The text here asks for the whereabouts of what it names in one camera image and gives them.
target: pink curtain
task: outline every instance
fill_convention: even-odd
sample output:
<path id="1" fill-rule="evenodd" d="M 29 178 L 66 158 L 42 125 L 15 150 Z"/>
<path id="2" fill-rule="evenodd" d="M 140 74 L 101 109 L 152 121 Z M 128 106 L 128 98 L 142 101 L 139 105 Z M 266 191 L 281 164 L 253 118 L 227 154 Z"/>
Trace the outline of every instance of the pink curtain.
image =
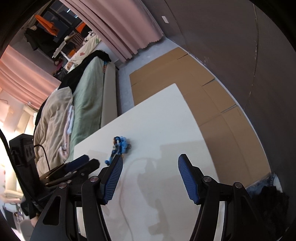
<path id="1" fill-rule="evenodd" d="M 163 33 L 139 0 L 60 0 L 122 61 Z"/>
<path id="2" fill-rule="evenodd" d="M 11 46 L 6 48 L 0 59 L 0 87 L 37 109 L 60 83 Z"/>

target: green bedsheet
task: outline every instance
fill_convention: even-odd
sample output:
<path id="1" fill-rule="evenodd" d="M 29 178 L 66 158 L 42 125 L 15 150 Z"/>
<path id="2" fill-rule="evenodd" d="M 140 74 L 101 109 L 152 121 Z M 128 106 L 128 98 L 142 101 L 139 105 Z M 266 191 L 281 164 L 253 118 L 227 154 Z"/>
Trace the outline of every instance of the green bedsheet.
<path id="1" fill-rule="evenodd" d="M 95 57 L 84 70 L 73 93 L 74 123 L 67 161 L 73 161 L 74 147 L 79 142 L 100 129 L 104 87 L 103 68 L 104 61 Z"/>

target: cardboard on floor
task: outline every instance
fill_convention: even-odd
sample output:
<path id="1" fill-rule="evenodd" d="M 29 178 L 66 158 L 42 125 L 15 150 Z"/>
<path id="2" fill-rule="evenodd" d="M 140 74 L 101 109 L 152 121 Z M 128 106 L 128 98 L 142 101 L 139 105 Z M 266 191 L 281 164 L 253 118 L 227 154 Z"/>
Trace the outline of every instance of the cardboard on floor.
<path id="1" fill-rule="evenodd" d="M 245 187 L 270 173 L 248 120 L 214 76 L 181 48 L 130 74 L 135 105 L 176 83 L 213 159 L 220 182 Z"/>

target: white table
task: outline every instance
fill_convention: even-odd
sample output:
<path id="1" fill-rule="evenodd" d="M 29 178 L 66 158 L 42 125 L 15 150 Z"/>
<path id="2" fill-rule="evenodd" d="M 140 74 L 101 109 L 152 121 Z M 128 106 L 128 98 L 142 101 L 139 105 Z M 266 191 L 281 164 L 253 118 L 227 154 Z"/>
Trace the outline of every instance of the white table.
<path id="1" fill-rule="evenodd" d="M 187 241 L 199 211 L 189 199 L 178 170 L 187 154 L 194 166 L 218 181 L 202 134 L 178 87 L 173 84 L 98 130 L 75 146 L 105 167 L 115 136 L 125 136 L 132 149 L 113 199 L 102 206 L 112 241 Z M 220 204 L 215 240 L 220 240 L 224 203 Z"/>

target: blue toy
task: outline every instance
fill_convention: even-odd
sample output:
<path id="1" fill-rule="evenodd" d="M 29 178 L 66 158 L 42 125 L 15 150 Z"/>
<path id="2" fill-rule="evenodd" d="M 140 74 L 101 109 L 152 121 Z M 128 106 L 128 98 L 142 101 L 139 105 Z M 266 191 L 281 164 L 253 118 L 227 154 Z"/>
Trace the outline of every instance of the blue toy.
<path id="1" fill-rule="evenodd" d="M 119 154 L 122 156 L 122 154 L 127 153 L 130 148 L 131 148 L 131 144 L 129 144 L 127 142 L 127 139 L 125 137 L 123 137 L 123 136 L 114 137 L 113 138 L 113 149 L 112 149 L 111 156 L 110 156 L 109 160 L 105 161 L 107 166 L 110 166 L 110 164 L 113 160 L 113 157 L 116 154 Z"/>

